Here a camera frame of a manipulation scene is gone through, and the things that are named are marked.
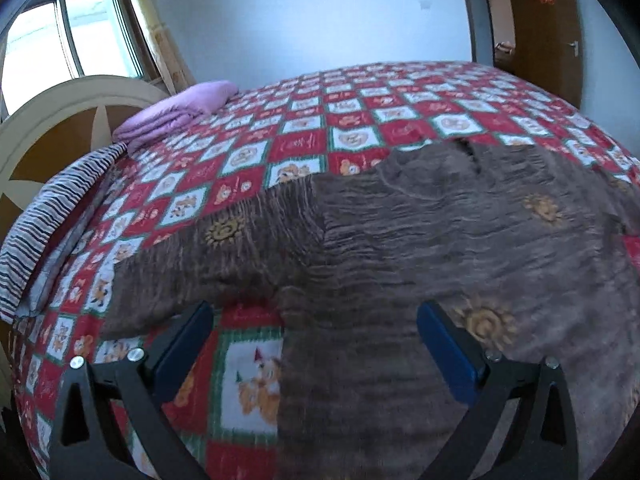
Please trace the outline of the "brown knitted sweater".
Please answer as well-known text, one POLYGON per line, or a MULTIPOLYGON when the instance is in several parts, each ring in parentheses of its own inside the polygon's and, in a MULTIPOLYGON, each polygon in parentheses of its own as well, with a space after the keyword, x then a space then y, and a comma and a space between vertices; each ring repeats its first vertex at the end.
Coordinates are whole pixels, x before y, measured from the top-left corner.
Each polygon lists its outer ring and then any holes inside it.
POLYGON ((638 231, 638 188, 544 148, 394 151, 122 260, 102 333, 140 335, 201 300, 274 307, 277 477, 413 479, 463 415, 416 330, 434 300, 486 348, 560 361, 587 479, 638 401, 639 273, 623 243, 638 231))

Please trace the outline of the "folded purple blanket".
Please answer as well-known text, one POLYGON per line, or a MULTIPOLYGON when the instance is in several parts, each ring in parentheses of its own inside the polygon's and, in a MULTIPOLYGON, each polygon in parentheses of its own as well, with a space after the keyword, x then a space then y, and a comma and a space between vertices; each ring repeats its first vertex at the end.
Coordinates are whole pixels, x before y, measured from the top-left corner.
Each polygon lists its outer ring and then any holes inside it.
POLYGON ((228 80, 194 84, 126 119, 112 132, 112 142, 125 144, 132 154, 215 114, 238 91, 238 86, 228 80))

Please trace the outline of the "cream patterned curtain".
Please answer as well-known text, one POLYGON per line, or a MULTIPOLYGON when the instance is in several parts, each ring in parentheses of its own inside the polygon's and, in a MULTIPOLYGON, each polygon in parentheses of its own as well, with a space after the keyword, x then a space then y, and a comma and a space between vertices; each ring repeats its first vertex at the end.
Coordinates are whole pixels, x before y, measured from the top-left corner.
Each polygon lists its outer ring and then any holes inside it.
POLYGON ((153 0, 131 0, 134 15, 169 94, 177 94, 195 84, 191 71, 177 47, 171 31, 160 18, 153 0))

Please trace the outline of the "grey striped pillow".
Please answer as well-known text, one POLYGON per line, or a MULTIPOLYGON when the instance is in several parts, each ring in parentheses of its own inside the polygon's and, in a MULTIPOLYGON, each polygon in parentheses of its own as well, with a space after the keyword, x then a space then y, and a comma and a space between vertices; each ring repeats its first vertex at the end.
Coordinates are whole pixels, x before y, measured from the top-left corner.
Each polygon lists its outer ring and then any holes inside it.
POLYGON ((20 316, 18 305, 40 261, 92 188, 126 152, 118 142, 81 156, 46 182, 12 224, 1 246, 1 321, 20 316))

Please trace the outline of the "brown wooden door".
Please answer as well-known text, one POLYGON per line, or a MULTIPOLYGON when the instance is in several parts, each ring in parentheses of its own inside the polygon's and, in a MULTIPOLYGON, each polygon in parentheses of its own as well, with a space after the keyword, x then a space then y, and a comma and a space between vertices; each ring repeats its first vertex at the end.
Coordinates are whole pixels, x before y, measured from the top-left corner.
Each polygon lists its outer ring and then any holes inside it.
POLYGON ((576 0, 510 0, 514 74, 578 107, 582 30, 576 0))

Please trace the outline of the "red patchwork bear bedspread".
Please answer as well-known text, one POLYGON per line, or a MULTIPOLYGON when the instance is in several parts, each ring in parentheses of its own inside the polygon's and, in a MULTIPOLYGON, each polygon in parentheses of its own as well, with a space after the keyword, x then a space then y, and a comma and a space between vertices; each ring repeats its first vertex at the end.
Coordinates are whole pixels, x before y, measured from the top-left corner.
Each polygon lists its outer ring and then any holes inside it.
POLYGON ((68 362, 112 362, 151 342, 100 336, 117 263, 273 185, 315 172, 360 174, 396 148, 457 138, 538 145, 622 188, 639 183, 638 159, 573 105, 475 63, 370 64, 276 82, 122 156, 104 194, 67 221, 70 248, 42 310, 14 326, 15 401, 38 474, 48 475, 68 362))

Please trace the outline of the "grey door frame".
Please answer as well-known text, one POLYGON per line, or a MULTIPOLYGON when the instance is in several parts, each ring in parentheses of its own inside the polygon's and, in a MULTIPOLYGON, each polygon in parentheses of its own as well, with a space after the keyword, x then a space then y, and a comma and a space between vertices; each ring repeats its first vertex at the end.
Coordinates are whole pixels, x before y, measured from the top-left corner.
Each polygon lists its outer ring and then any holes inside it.
POLYGON ((472 59, 511 73, 515 29, 511 0, 465 0, 472 59))

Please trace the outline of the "window with grey frame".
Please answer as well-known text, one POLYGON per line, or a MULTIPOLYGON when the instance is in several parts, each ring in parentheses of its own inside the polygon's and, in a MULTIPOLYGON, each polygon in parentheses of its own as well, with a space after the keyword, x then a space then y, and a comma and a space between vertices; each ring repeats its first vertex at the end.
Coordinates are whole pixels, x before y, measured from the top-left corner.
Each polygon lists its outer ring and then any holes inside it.
POLYGON ((153 81, 158 70, 130 0, 28 0, 1 36, 1 118, 72 79, 153 81))

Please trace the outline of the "cream and brown headboard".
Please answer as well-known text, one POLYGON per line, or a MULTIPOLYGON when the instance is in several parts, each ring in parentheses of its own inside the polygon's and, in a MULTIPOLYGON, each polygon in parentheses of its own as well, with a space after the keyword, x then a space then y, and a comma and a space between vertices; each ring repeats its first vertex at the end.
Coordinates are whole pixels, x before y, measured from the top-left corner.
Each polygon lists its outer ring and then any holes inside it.
POLYGON ((53 176, 112 143, 127 118, 166 99, 158 84, 88 76, 57 84, 1 124, 1 235, 53 176))

